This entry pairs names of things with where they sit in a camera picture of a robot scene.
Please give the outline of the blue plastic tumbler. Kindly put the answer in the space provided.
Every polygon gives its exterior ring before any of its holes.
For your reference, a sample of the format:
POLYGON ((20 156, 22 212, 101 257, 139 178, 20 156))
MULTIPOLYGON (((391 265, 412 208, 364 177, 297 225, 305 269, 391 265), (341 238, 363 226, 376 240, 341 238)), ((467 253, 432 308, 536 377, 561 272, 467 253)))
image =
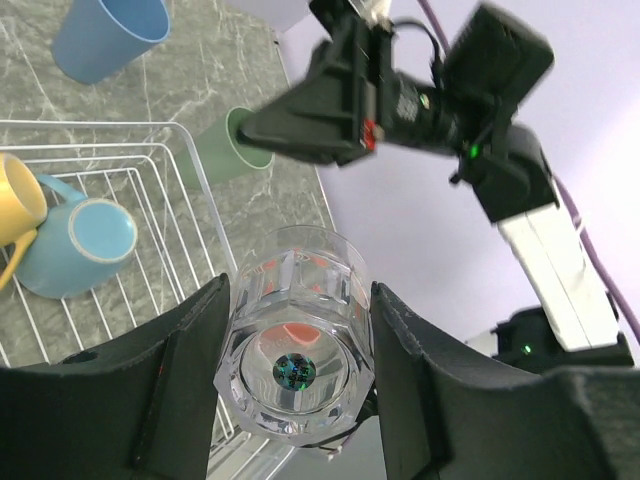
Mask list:
POLYGON ((51 53, 66 76, 93 85, 164 42, 170 31, 169 11, 161 0, 75 0, 51 53))

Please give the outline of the green plastic tumbler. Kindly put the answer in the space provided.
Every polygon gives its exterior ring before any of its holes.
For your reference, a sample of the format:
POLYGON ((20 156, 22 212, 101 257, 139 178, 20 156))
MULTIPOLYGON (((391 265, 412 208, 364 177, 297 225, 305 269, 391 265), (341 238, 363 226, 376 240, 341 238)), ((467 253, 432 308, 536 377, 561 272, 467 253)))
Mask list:
POLYGON ((275 155, 272 152, 244 146, 236 139, 240 123, 252 113, 246 107, 234 107, 194 138, 210 186, 268 170, 274 162, 275 155))

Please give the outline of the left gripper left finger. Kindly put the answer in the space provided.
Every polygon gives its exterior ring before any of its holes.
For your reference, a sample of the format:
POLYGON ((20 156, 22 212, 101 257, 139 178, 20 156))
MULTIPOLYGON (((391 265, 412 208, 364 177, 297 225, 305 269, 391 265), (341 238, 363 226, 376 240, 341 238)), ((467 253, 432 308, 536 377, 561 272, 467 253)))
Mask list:
POLYGON ((3 369, 2 477, 204 478, 229 304, 220 275, 114 340, 3 369))

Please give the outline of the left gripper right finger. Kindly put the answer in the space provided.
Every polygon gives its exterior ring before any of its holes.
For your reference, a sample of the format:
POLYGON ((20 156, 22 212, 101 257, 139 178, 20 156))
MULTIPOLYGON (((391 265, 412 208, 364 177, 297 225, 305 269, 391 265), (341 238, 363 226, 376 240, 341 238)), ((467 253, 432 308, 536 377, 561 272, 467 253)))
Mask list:
POLYGON ((536 375, 469 348, 371 288, 375 384, 390 479, 635 479, 639 373, 536 375))

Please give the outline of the yellow ceramic mug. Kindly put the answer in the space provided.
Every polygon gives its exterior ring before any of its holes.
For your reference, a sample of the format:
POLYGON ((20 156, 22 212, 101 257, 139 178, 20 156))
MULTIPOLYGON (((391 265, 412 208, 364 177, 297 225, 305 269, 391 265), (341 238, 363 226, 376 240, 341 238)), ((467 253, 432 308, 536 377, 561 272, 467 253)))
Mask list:
POLYGON ((1 246, 12 245, 14 250, 1 272, 1 288, 11 280, 47 214, 47 201, 35 175, 16 156, 2 153, 1 246))

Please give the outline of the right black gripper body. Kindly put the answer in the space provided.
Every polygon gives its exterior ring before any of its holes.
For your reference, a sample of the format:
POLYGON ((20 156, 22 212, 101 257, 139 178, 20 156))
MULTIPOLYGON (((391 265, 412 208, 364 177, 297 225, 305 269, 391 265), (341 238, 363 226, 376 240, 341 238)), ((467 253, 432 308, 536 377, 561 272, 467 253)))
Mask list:
POLYGON ((350 43, 351 51, 360 58, 359 71, 363 80, 361 107, 361 137, 356 145, 375 148, 378 130, 384 131, 383 114, 387 92, 391 89, 391 41, 394 24, 370 27, 349 1, 312 1, 311 13, 329 38, 322 42, 350 43))

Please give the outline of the light blue ceramic mug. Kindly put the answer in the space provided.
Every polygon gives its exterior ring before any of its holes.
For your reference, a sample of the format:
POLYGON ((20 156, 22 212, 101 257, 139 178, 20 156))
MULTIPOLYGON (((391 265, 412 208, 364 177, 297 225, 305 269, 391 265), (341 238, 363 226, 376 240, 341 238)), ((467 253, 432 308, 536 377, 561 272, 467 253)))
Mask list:
POLYGON ((89 197, 45 174, 38 182, 60 197, 27 249, 15 277, 49 299, 83 294, 114 277, 130 259, 138 227, 129 211, 109 199, 89 197))

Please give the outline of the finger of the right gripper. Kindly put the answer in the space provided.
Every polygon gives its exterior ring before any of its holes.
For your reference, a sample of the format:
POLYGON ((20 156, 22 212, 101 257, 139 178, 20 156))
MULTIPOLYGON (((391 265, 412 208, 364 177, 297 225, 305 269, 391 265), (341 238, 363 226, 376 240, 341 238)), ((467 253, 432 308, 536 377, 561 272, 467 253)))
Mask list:
POLYGON ((321 42, 305 77, 240 123, 247 145, 350 145, 361 137, 363 80, 351 44, 321 42))
POLYGON ((343 167, 373 154, 372 150, 361 144, 348 143, 346 146, 340 147, 327 143, 291 143, 258 139, 252 137, 244 127, 237 128, 237 140, 244 146, 271 151, 280 156, 317 166, 337 165, 343 167))

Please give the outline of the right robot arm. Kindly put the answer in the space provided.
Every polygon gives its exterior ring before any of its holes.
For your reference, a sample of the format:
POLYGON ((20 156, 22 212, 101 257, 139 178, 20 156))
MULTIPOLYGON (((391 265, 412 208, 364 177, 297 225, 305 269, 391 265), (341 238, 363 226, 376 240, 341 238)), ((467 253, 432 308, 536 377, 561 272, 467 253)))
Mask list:
POLYGON ((514 122, 552 67, 548 41, 502 8, 480 2, 453 43, 423 25, 432 80, 392 65, 396 33, 378 1, 313 1, 328 33, 304 79, 234 130, 246 146, 305 163, 345 166, 378 143, 456 157, 452 184, 468 184, 525 272, 539 303, 469 341, 478 352, 541 373, 558 366, 630 366, 619 324, 638 320, 605 273, 534 132, 514 122))

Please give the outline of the clear faceted drinking glass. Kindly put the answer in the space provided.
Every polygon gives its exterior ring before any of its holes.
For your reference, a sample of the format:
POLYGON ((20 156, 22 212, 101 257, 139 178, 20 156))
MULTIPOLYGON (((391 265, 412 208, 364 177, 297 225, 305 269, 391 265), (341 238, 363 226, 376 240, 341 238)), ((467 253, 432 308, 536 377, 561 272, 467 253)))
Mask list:
POLYGON ((294 225, 246 253, 214 385, 239 426, 295 447, 348 435, 374 383, 366 264, 341 235, 294 225))

